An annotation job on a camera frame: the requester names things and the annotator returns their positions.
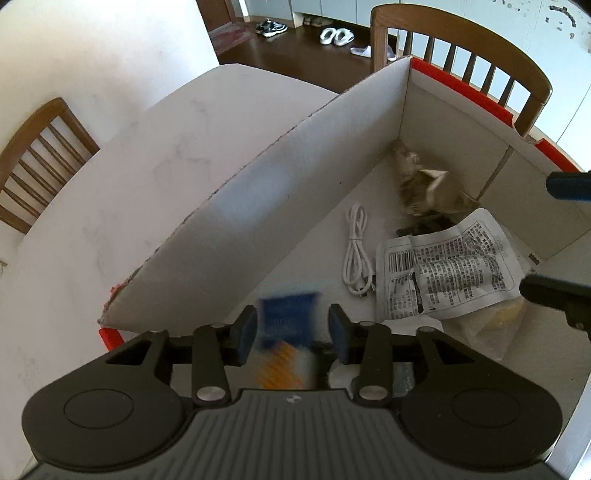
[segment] white marble table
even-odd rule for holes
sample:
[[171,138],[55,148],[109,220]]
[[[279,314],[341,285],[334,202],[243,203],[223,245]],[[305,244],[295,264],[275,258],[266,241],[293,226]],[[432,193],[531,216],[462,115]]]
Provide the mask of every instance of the white marble table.
[[0,283],[0,478],[30,457],[22,408],[103,354],[96,320],[124,281],[213,192],[336,94],[241,65],[150,108],[68,182]]

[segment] rug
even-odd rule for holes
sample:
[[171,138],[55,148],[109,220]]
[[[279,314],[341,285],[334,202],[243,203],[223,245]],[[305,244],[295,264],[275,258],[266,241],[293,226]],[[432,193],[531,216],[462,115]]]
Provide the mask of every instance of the rug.
[[228,23],[209,33],[216,55],[254,37],[256,37],[254,26],[241,22]]

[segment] wooden floor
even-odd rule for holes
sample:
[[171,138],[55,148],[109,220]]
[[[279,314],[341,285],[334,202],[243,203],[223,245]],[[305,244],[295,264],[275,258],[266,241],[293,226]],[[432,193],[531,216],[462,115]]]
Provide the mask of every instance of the wooden floor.
[[323,29],[302,25],[271,38],[257,35],[219,55],[219,62],[242,63],[342,93],[369,75],[369,59],[349,51],[349,47],[369,45],[369,29],[338,23],[331,26],[350,28],[355,39],[343,47],[321,45]]

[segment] sneaker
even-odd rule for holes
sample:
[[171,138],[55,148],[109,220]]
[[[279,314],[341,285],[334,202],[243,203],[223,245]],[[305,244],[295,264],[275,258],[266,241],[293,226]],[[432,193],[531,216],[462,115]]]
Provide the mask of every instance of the sneaker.
[[272,23],[272,20],[270,18],[266,18],[264,19],[261,23],[259,23],[256,27],[255,27],[255,31],[256,33],[258,33],[259,35],[261,35],[265,29]]
[[271,20],[271,22],[265,27],[265,30],[263,30],[262,36],[268,38],[285,31],[287,31],[287,25]]

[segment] wooden chair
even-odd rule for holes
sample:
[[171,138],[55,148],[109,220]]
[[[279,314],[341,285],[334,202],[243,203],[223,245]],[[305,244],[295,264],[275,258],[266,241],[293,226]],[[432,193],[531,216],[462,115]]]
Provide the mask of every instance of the wooden chair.
[[[65,126],[80,142],[80,145],[88,150],[90,156],[99,151],[98,145],[92,140],[92,137],[74,116],[65,101],[62,98],[54,98],[29,117],[0,154],[1,190],[34,218],[38,218],[40,215],[38,209],[7,187],[7,181],[12,179],[34,200],[34,203],[45,208],[51,201],[47,197],[53,198],[57,195],[57,192],[66,184],[69,178],[74,176],[76,170],[84,165],[89,157],[80,146],[75,148],[72,145],[73,137],[70,137],[71,141],[66,139],[63,135],[66,134],[64,129],[60,132],[55,125],[52,125],[52,122],[58,117],[61,118]],[[39,147],[33,148],[35,140],[40,143],[43,149]],[[43,151],[46,151],[49,156],[46,154],[44,157],[42,155]],[[43,174],[40,174],[39,170],[31,167],[23,159],[26,152],[43,168]],[[71,157],[70,161],[68,162],[65,157]],[[21,173],[21,176],[19,176],[19,174],[15,173],[14,170],[17,167],[19,170],[22,169],[26,172],[34,180],[34,183],[27,183],[23,179],[24,174]],[[29,223],[1,205],[0,220],[22,233],[27,233],[31,228]]]
[[431,63],[435,39],[451,44],[443,71],[450,73],[456,50],[461,47],[471,53],[462,81],[470,83],[476,58],[491,63],[480,91],[485,95],[491,87],[496,69],[509,75],[499,104],[506,106],[515,81],[529,91],[523,110],[515,120],[515,129],[526,137],[548,102],[552,93],[550,81],[534,61],[523,51],[500,35],[457,15],[437,8],[422,5],[392,4],[378,5],[371,12],[371,71],[377,72],[386,65],[388,28],[399,28],[408,32],[404,44],[404,55],[413,49],[413,33],[429,37],[423,60]]

